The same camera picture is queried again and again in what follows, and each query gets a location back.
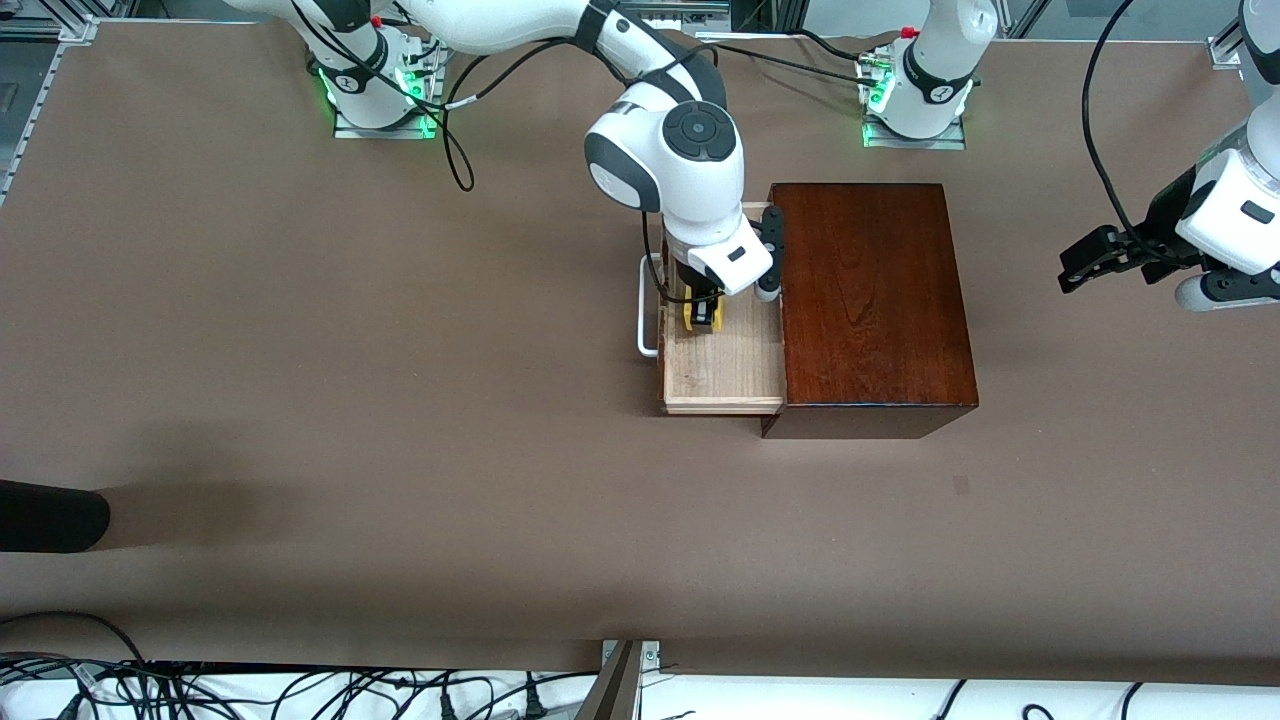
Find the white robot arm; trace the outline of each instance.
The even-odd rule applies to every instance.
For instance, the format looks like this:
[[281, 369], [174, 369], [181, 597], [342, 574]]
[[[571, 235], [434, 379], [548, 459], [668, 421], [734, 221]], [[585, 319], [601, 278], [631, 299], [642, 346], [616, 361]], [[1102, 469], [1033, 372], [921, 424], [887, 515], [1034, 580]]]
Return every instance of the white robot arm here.
[[[1242, 0], [1240, 28], [1262, 77], [1280, 86], [1280, 0]], [[1280, 302], [1280, 94], [1162, 190], [1133, 233], [1102, 225], [1061, 254], [1062, 292], [1142, 268], [1156, 283], [1184, 268], [1178, 302], [1193, 311]]]
[[[228, 0], [291, 22], [337, 88], [334, 101], [362, 127], [401, 122], [412, 108], [390, 77], [408, 46], [403, 33], [369, 23], [369, 0]], [[622, 205], [662, 213], [678, 263], [727, 295], [774, 259], [742, 214], [742, 140], [724, 110], [724, 85], [705, 58], [658, 35], [617, 0], [407, 0], [411, 19], [452, 49], [490, 55], [524, 42], [568, 37], [641, 77], [588, 132], [588, 169]], [[352, 54], [361, 63], [344, 55]]]
[[657, 73], [685, 49], [616, 0], [408, 0], [406, 8], [467, 54], [572, 37], [623, 73], [645, 77], [586, 133], [595, 184], [627, 208], [662, 213], [676, 260], [728, 295], [773, 265], [742, 214], [742, 138], [724, 110], [719, 72], [705, 58]]
[[997, 26], [991, 0], [932, 0], [919, 35], [893, 42], [892, 81], [868, 110], [902, 137], [937, 137], [964, 111]]

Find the brown table surface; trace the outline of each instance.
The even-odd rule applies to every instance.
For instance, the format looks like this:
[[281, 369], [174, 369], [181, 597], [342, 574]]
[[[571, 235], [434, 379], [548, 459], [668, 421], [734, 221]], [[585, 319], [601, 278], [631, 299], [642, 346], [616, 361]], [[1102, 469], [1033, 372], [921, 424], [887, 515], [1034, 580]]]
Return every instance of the brown table surface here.
[[[280, 23], [104, 24], [0, 210], [0, 477], [115, 488], [132, 547], [3, 556], [0, 607], [173, 659], [586, 666], [632, 635], [681, 670], [1280, 682], [1280, 310], [1059, 293], [1114, 222], [1088, 53], [993, 46], [964, 152], [864, 150], [847, 86], [721, 55], [749, 199], [945, 184], [982, 396], [924, 441], [769, 442], [658, 415], [591, 58], [457, 114], [462, 195], [438, 142], [329, 138]], [[1139, 217], [1247, 111], [1189, 44], [1110, 47], [1093, 105]]]

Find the wooden box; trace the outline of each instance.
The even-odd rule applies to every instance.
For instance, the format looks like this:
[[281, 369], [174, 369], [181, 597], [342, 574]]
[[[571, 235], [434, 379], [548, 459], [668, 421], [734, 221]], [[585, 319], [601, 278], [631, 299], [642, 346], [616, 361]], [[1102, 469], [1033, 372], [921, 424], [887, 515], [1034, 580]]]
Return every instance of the wooden box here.
[[664, 307], [668, 414], [760, 415], [768, 438], [870, 439], [924, 437], [978, 406], [942, 186], [786, 183], [771, 201], [786, 223], [782, 300], [727, 299], [710, 336]]

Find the black cylinder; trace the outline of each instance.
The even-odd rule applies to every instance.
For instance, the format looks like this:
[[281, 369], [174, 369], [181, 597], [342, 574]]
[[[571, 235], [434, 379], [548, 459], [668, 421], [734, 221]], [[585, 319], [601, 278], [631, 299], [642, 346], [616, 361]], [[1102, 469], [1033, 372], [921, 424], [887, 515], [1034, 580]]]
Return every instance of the black cylinder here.
[[110, 521], [96, 492], [0, 480], [0, 552], [83, 552]]

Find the white metal handle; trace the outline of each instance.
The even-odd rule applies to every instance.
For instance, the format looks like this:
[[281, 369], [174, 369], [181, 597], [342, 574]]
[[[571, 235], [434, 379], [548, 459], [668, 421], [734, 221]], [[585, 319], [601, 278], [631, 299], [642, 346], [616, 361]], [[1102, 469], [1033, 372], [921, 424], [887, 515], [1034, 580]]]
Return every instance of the white metal handle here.
[[644, 313], [645, 311], [645, 306], [644, 306], [644, 288], [649, 284], [649, 272], [648, 270], [649, 270], [649, 263], [650, 261], [654, 264], [654, 269], [657, 269], [659, 274], [662, 273], [662, 270], [660, 270], [660, 268], [662, 268], [662, 255], [659, 255], [657, 252], [652, 252], [649, 255], [641, 255], [640, 256], [640, 290], [636, 292], [636, 350], [639, 350], [640, 355], [644, 355], [645, 357], [657, 357], [658, 356], [658, 348], [657, 347], [649, 347], [649, 346], [646, 346], [644, 343], [644, 336], [645, 336], [645, 332], [644, 332], [644, 315], [645, 315], [645, 313]]

